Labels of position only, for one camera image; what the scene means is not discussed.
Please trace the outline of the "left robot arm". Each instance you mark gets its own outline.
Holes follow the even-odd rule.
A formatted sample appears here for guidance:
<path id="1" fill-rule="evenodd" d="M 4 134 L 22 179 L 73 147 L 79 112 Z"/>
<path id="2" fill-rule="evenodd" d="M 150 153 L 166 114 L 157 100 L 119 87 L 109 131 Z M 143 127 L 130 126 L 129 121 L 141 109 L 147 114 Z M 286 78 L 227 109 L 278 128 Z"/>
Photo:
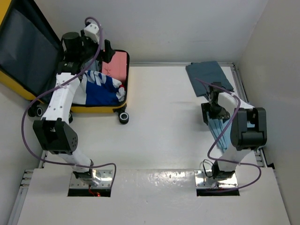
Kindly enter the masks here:
<path id="1" fill-rule="evenodd" d="M 90 69 L 100 59 L 101 37 L 101 29 L 93 24 L 81 33 L 63 35 L 66 50 L 58 63 L 51 100 L 41 120 L 33 123 L 41 147 L 62 158 L 75 178 L 92 187 L 100 184 L 102 174 L 78 148 L 78 135 L 69 124 L 72 104 L 113 105 L 124 96 L 121 82 Z"/>

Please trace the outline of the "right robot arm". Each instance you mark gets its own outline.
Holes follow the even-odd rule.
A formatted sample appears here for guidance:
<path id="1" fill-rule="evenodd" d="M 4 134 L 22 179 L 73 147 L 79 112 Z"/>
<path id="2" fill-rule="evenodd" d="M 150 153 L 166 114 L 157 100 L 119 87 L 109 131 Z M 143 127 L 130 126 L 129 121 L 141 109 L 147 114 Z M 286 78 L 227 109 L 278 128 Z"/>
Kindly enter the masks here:
<path id="1" fill-rule="evenodd" d="M 254 107 L 239 98 L 234 92 L 225 89 L 220 82 L 208 83 L 208 102 L 201 105 L 205 124 L 211 120 L 225 122 L 225 127 L 217 136 L 216 145 L 227 130 L 230 131 L 230 144 L 219 158 L 214 161 L 211 172 L 213 179 L 226 179 L 233 176 L 243 158 L 252 150 L 263 147 L 267 142 L 267 113 L 262 107 Z"/>

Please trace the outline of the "dark grey garment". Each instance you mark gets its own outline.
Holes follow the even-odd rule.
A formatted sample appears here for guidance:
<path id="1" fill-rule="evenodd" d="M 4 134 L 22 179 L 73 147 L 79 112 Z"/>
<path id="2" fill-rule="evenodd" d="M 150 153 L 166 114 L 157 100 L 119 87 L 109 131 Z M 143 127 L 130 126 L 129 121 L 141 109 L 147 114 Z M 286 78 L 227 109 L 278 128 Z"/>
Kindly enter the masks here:
<path id="1" fill-rule="evenodd" d="M 197 79 L 207 83 L 220 82 L 223 88 L 234 92 L 233 86 L 230 84 L 217 61 L 192 62 L 187 65 L 185 69 L 197 97 L 207 98 L 207 91 L 209 89 L 208 85 L 200 83 Z"/>

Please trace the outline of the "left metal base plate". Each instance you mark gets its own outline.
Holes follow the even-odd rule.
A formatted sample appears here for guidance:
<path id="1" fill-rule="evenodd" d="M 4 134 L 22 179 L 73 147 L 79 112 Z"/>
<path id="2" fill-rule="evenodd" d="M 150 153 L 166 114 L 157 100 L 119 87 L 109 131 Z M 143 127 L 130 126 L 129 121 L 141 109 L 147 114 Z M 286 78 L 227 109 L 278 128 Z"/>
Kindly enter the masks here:
<path id="1" fill-rule="evenodd" d="M 89 172 L 73 172 L 69 187 L 71 189 L 110 188 L 113 180 L 113 170 L 92 169 Z"/>

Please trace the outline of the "metal base plate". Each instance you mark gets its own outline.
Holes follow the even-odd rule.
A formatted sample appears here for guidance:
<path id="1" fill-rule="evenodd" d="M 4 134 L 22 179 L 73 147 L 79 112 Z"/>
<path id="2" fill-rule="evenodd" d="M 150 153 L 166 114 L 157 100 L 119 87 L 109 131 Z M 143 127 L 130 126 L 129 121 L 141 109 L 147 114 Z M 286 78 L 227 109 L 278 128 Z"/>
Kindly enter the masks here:
<path id="1" fill-rule="evenodd" d="M 236 174 L 233 173 L 231 177 L 228 178 L 212 178 L 211 169 L 194 170 L 195 184 L 197 189 L 227 189 L 227 188 L 237 188 L 238 182 Z"/>
<path id="2" fill-rule="evenodd" d="M 110 188 L 113 180 L 113 170 L 92 169 L 89 172 L 73 172 L 69 187 L 71 189 Z"/>

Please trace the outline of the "yellow suitcase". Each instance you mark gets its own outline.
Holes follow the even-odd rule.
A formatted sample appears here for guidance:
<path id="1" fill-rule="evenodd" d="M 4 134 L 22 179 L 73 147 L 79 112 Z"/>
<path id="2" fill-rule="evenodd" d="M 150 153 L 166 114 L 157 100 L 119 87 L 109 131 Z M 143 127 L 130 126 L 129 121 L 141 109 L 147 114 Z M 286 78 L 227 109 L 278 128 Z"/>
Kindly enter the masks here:
<path id="1" fill-rule="evenodd" d="M 102 29 L 100 22 L 91 16 L 85 19 L 84 28 L 90 23 L 97 24 Z M 9 4 L 0 26 L 0 79 L 30 101 L 26 113 L 31 117 L 38 117 L 38 120 L 41 120 L 48 108 L 58 63 L 66 50 L 62 38 L 63 36 L 58 38 L 54 33 L 35 1 L 14 0 Z M 105 39 L 102 40 L 100 59 L 94 62 L 100 67 L 104 61 L 104 49 Z M 126 124 L 129 121 L 129 115 L 125 111 L 126 97 L 127 95 L 119 105 L 72 104 L 71 111 L 80 108 L 98 112 L 108 108 L 118 114 L 120 123 Z"/>

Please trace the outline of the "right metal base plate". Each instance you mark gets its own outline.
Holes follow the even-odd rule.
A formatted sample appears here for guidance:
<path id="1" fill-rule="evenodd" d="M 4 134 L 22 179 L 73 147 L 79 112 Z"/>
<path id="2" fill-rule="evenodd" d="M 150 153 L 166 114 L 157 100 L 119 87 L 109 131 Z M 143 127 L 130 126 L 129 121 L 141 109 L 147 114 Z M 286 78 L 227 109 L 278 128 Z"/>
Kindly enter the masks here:
<path id="1" fill-rule="evenodd" d="M 231 177 L 228 178 L 212 178 L 211 169 L 194 170 L 195 184 L 197 189 L 227 189 L 227 188 L 237 188 L 238 182 L 236 174 L 233 173 Z"/>

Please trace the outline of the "blue white red shirt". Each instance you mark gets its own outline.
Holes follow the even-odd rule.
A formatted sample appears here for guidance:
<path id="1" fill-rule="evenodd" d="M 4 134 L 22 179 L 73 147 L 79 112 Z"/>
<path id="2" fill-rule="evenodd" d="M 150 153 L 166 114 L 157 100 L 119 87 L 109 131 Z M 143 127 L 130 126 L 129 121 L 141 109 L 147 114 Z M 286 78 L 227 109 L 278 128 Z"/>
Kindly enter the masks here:
<path id="1" fill-rule="evenodd" d="M 87 106 L 119 105 L 126 90 L 121 81 L 98 71 L 87 70 L 77 88 L 73 104 Z"/>

